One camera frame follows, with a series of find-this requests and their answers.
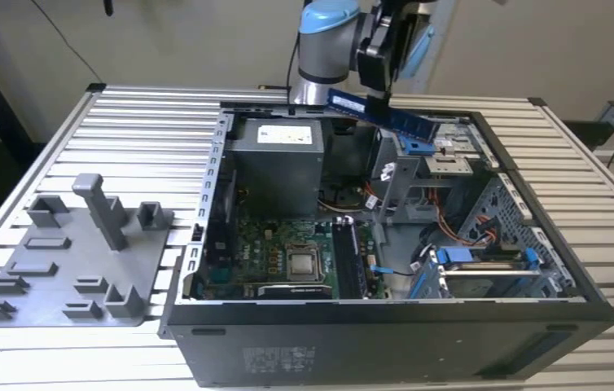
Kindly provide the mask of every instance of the motherboard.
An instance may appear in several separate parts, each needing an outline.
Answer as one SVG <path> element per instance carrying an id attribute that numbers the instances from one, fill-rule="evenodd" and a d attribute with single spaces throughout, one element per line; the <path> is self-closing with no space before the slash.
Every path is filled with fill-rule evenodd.
<path id="1" fill-rule="evenodd" d="M 315 221 L 259 221 L 239 218 L 230 266 L 212 266 L 204 296 L 209 300 L 251 300 L 280 296 L 304 287 L 312 298 L 341 298 L 337 275 L 340 262 L 360 262 L 365 290 L 361 298 L 383 298 L 383 279 L 368 267 L 376 250 L 368 222 L 356 225 L 359 257 L 336 259 L 332 223 Z"/>

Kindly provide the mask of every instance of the expansion slot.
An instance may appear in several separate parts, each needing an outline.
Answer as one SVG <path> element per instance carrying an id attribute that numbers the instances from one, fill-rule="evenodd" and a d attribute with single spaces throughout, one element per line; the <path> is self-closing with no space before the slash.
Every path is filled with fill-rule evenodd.
<path id="1" fill-rule="evenodd" d="M 332 225 L 332 247 L 336 255 L 337 287 L 341 299 L 360 299 L 367 295 L 367 280 L 357 230 L 351 217 L 339 217 Z"/>

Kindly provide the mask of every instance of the robotic arm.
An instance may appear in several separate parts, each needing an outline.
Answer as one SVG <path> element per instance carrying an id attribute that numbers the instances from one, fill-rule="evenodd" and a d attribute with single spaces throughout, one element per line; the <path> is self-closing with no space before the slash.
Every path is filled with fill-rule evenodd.
<path id="1" fill-rule="evenodd" d="M 387 116 L 391 87 L 417 31 L 429 25 L 435 0 L 380 0 L 369 13 L 356 0 L 320 0 L 301 12 L 299 76 L 291 98 L 324 104 L 328 89 L 359 72 L 365 112 Z"/>

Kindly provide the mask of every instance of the sticker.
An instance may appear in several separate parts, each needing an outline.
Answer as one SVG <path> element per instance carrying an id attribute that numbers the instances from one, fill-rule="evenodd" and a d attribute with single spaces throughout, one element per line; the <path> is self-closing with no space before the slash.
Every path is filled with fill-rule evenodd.
<path id="1" fill-rule="evenodd" d="M 453 146 L 453 143 L 449 140 L 447 140 L 445 138 L 436 138 L 435 139 L 435 144 L 439 147 L 452 147 Z"/>
<path id="2" fill-rule="evenodd" d="M 364 203 L 364 206 L 368 209 L 373 209 L 373 207 L 376 206 L 376 202 L 379 202 L 379 199 L 376 198 L 376 196 L 369 195 L 369 198 L 367 198 L 367 202 Z"/>
<path id="3" fill-rule="evenodd" d="M 332 103 L 355 110 L 356 112 L 364 112 L 364 104 L 352 102 L 351 100 L 344 99 L 341 96 L 332 97 Z"/>
<path id="4" fill-rule="evenodd" d="M 315 361 L 315 346 L 243 348 L 243 362 L 247 373 L 311 372 Z"/>
<path id="5" fill-rule="evenodd" d="M 263 125 L 259 127 L 259 143 L 311 145 L 311 126 Z"/>

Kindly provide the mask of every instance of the slotted aluminum surface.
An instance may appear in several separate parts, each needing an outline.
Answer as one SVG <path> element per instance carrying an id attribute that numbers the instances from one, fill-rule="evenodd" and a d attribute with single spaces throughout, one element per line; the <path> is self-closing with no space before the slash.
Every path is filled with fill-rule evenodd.
<path id="1" fill-rule="evenodd" d="M 158 339 L 170 270 L 189 240 L 202 148 L 220 100 L 280 102 L 281 92 L 109 86 L 88 94 L 0 209 L 0 267 L 26 232 L 36 193 L 68 194 L 80 172 L 97 172 L 125 206 L 158 200 L 176 212 L 154 281 L 149 319 L 140 327 L 0 329 L 0 390 L 197 389 L 174 342 Z M 525 99 L 409 95 L 400 108 L 476 110 L 505 143 L 521 175 L 596 284 L 614 305 L 614 178 L 544 108 Z M 345 389 L 614 389 L 614 328 L 525 383 L 392 384 Z"/>

